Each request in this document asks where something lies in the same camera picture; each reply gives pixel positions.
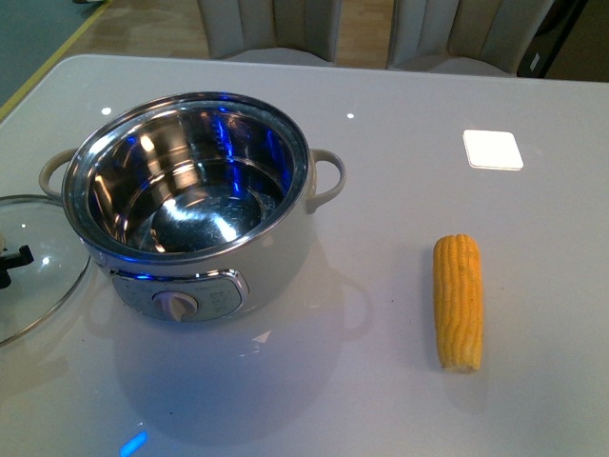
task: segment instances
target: corn on the cob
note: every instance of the corn on the cob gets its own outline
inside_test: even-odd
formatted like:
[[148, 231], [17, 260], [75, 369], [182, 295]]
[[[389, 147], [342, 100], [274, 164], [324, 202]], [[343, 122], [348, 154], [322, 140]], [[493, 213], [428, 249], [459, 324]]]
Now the corn on the cob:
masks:
[[449, 235], [434, 247], [434, 317], [442, 368], [468, 373], [482, 358], [482, 275], [478, 245]]

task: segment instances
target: stainless steel inner pot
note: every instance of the stainless steel inner pot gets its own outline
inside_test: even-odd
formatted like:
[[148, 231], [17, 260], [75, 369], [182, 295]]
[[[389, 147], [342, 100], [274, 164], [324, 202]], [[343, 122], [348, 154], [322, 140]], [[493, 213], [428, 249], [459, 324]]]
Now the stainless steel inner pot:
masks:
[[296, 125], [220, 93], [143, 105], [81, 149], [64, 181], [70, 221], [98, 248], [143, 260], [246, 242], [293, 205], [308, 173]]
[[[67, 161], [62, 192], [53, 192], [49, 178]], [[320, 161], [340, 178], [316, 193]], [[308, 216], [344, 181], [341, 159], [309, 149], [284, 113], [220, 92], [134, 108], [40, 174], [123, 301], [176, 321], [270, 300], [308, 253]]]

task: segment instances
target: white table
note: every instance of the white table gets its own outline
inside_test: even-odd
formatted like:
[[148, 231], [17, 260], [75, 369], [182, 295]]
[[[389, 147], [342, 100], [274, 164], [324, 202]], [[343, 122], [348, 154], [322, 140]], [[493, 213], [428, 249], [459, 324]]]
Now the white table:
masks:
[[[608, 85], [74, 57], [0, 126], [0, 194], [40, 193], [53, 154], [191, 90], [282, 109], [344, 159], [344, 192], [282, 296], [241, 320], [154, 321], [90, 268], [0, 349], [1, 455], [128, 455], [133, 438], [136, 457], [608, 455]], [[471, 168], [465, 129], [514, 133], [523, 169]], [[473, 375], [435, 353], [431, 249], [458, 232], [483, 260]]]

